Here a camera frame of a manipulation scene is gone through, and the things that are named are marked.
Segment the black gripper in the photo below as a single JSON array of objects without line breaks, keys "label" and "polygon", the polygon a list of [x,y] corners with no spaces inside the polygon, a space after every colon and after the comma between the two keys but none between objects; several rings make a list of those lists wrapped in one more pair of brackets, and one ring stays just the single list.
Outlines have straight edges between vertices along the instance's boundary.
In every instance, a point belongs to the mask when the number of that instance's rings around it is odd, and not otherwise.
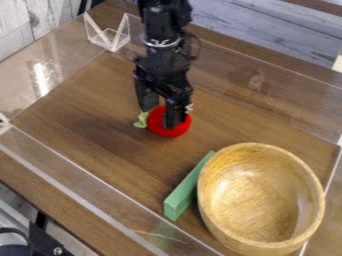
[{"label": "black gripper", "polygon": [[165,99],[163,126],[175,129],[186,121],[191,106],[192,86],[187,72],[194,56],[188,42],[175,44],[144,43],[145,54],[137,55],[135,63],[135,92],[143,112],[159,105],[159,98]]}]

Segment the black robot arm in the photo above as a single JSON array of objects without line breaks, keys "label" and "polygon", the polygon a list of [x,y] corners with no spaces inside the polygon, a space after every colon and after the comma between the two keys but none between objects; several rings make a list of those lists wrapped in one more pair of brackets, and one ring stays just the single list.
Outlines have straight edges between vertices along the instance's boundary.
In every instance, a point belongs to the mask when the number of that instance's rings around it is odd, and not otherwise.
[{"label": "black robot arm", "polygon": [[133,59],[137,103],[149,112],[159,106],[159,98],[164,99],[161,125],[171,130],[186,121],[192,104],[187,72],[198,59],[192,54],[196,36],[186,29],[192,6],[188,0],[137,0],[137,8],[145,47],[145,54]]}]

